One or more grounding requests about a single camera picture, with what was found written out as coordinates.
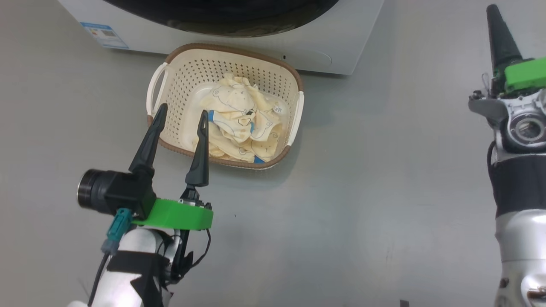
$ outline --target laundry basket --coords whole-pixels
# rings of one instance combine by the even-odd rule
[[[286,103],[287,117],[274,158],[265,163],[248,163],[209,157],[213,163],[248,169],[268,169],[287,153],[298,132],[304,107],[301,78],[294,68],[281,60],[261,54],[208,44],[188,44],[173,51],[153,74],[146,97],[148,125],[160,104],[169,110],[159,143],[170,150],[193,156],[191,140],[197,137],[202,108],[200,98],[210,91],[208,84],[223,79],[224,73],[247,78],[260,91]]]

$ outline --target basket handle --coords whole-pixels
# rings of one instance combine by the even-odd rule
[[[167,63],[159,65],[159,67],[156,69],[156,72],[153,73],[152,80],[150,80],[150,84],[148,85],[148,93],[146,94],[146,112],[148,113],[148,115],[153,116],[153,113],[157,111],[157,108],[160,105],[158,103],[158,100],[161,97],[161,93],[163,92],[163,88],[165,87],[165,81],[167,80],[167,71],[165,70],[165,67],[167,65]],[[163,76],[163,82],[161,84],[161,88],[159,89],[157,99],[156,101],[152,102],[153,92],[156,88],[157,80],[163,72],[165,72],[165,75]]]
[[[304,112],[304,93],[300,91],[299,96],[300,97],[298,98],[296,114],[294,115],[294,123],[292,124],[292,129],[290,130],[290,134],[288,137],[288,146],[292,146],[292,143],[294,143],[294,139],[296,138],[296,132],[298,132],[298,127],[300,126],[301,114]]]

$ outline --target washing machine door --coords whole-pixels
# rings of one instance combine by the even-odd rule
[[[258,37],[300,27],[338,0],[105,0],[142,18],[188,32]]]

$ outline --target baby clothing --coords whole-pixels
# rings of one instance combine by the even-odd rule
[[[248,79],[224,74],[200,104],[209,112],[212,157],[251,163],[274,158],[282,124],[274,105]]]

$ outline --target clothing label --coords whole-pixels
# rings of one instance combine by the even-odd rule
[[[276,105],[273,107],[273,112],[280,114],[282,112],[282,108]]]
[[[94,37],[102,47],[129,49],[116,32],[107,25],[98,25],[96,23],[80,22],[81,25]]]

